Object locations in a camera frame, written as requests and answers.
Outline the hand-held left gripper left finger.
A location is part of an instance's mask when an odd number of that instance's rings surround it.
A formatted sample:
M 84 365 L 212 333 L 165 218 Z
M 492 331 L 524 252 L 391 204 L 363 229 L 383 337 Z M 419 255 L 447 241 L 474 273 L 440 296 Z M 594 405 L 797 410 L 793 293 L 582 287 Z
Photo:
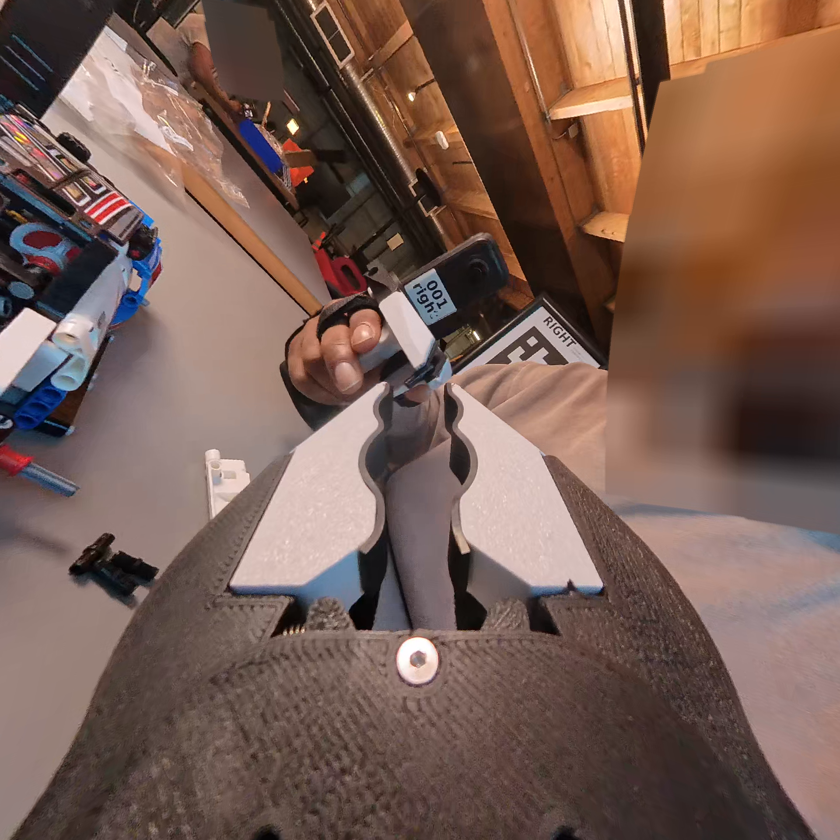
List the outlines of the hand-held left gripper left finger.
M 384 485 L 392 388 L 371 388 L 297 446 L 229 590 L 375 604 L 387 567 Z

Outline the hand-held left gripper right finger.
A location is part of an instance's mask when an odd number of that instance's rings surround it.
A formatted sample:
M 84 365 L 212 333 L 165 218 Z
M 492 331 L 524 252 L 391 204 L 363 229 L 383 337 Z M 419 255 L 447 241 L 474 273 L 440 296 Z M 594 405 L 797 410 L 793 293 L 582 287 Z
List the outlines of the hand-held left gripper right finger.
M 479 604 L 600 595 L 602 577 L 543 452 L 459 385 L 445 386 L 444 409 L 459 588 Z

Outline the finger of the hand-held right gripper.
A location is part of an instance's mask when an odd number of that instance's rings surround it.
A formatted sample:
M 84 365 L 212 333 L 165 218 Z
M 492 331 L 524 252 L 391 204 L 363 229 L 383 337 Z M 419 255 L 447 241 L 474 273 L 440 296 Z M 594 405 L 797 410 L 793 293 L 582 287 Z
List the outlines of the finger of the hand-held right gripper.
M 396 370 L 396 396 L 410 397 L 417 389 L 434 391 L 445 384 L 452 367 L 440 340 L 430 329 L 396 332 L 404 362 Z
M 419 371 L 435 349 L 435 338 L 425 321 L 402 291 L 394 291 L 380 302 L 380 314 L 382 359 L 387 361 L 401 352 L 411 369 Z

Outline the white lego panel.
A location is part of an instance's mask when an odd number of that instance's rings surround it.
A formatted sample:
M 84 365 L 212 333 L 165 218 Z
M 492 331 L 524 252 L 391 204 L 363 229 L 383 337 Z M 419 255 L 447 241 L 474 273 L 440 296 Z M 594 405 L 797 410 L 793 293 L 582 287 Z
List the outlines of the white lego panel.
M 208 449 L 205 458 L 206 497 L 209 518 L 214 519 L 250 483 L 242 459 L 224 458 L 218 449 Z

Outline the lego race car model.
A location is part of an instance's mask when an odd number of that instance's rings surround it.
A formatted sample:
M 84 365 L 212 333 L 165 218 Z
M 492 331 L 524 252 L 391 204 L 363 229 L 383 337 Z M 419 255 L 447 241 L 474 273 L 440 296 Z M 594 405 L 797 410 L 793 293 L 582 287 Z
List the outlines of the lego race car model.
M 161 273 L 154 220 L 22 106 L 1 118 L 2 473 L 78 488 L 11 449 L 88 381 Z

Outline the black lego pin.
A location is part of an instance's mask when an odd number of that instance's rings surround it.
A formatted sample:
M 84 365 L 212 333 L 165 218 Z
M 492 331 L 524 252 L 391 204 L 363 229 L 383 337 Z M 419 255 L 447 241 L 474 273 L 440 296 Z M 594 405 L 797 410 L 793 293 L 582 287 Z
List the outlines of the black lego pin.
M 140 585 L 154 581 L 159 568 L 124 551 L 111 553 L 96 567 L 98 577 L 113 592 L 128 597 Z
M 69 574 L 74 577 L 91 574 L 97 564 L 107 559 L 114 540 L 115 536 L 110 532 L 97 537 L 73 561 L 68 569 Z

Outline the person's right hand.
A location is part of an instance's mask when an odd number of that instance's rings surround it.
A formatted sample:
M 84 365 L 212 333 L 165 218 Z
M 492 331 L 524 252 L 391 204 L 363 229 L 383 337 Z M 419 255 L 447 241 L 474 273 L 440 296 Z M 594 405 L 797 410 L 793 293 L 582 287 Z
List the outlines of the person's right hand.
M 281 365 L 290 396 L 341 408 L 380 381 L 382 366 L 363 371 L 361 357 L 380 342 L 382 317 L 360 298 L 335 301 L 291 337 Z

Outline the framed marker sign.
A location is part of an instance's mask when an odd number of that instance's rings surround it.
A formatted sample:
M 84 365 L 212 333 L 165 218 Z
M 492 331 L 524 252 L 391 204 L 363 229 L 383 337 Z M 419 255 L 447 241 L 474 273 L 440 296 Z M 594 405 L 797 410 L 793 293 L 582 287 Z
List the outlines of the framed marker sign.
M 452 372 L 485 364 L 532 362 L 564 365 L 581 362 L 606 370 L 608 360 L 546 295 L 538 296 L 503 329 L 452 363 Z

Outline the wooden shelf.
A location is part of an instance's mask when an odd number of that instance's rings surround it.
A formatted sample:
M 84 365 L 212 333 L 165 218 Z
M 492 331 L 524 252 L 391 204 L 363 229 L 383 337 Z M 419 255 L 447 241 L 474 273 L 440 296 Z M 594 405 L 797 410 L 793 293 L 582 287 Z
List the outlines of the wooden shelf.
M 549 118 L 559 122 L 633 107 L 631 87 L 623 77 L 569 90 L 549 107 Z
M 626 213 L 598 211 L 582 220 L 579 227 L 589 236 L 624 244 L 628 221 Z

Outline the blue container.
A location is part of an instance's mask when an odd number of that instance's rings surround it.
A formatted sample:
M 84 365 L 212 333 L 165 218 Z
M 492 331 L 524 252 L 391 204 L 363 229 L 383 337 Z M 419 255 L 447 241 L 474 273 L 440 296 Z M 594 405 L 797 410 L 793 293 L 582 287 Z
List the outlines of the blue container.
M 284 162 L 275 146 L 266 139 L 261 127 L 249 119 L 242 119 L 237 129 L 244 142 L 267 170 L 274 175 L 281 174 Z

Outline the person's beige sweatshirt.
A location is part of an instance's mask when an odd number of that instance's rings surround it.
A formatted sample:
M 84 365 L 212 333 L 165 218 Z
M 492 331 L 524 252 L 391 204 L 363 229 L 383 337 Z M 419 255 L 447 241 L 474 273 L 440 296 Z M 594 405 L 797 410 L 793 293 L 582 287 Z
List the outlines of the person's beige sweatshirt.
M 839 837 L 839 538 L 605 496 L 698 611 L 771 768 Z

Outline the pile of clear plastic bags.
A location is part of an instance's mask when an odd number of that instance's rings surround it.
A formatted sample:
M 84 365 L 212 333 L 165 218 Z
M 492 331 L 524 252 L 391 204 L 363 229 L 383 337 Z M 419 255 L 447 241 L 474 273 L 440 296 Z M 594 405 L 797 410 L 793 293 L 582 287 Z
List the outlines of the pile of clear plastic bags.
M 168 202 L 183 204 L 184 170 L 249 207 L 222 166 L 223 143 L 204 110 L 153 60 L 105 27 L 59 95 L 87 129 L 136 164 Z

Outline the black monitor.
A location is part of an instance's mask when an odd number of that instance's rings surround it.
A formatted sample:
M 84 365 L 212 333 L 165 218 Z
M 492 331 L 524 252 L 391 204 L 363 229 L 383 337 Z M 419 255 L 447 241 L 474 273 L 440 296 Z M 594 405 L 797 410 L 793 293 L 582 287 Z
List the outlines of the black monitor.
M 109 21 L 113 1 L 1 3 L 1 111 L 42 117 Z

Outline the red metal frame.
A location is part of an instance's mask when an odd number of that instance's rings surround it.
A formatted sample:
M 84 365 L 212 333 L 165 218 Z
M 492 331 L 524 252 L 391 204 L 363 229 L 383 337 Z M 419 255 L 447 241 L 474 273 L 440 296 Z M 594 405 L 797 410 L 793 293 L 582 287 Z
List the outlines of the red metal frame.
M 323 248 L 313 251 L 331 299 L 366 293 L 368 279 L 350 257 L 331 257 Z

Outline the metal duct pipe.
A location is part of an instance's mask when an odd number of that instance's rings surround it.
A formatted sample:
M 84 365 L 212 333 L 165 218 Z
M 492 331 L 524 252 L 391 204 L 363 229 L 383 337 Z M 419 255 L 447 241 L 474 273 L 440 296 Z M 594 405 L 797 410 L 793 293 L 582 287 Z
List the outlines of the metal duct pipe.
M 452 244 L 435 214 L 424 212 L 416 169 L 420 152 L 410 154 L 406 121 L 371 67 L 373 55 L 355 2 L 270 2 L 287 31 L 294 55 L 323 95 L 325 107 L 363 164 L 371 182 L 403 223 L 415 251 L 443 254 Z

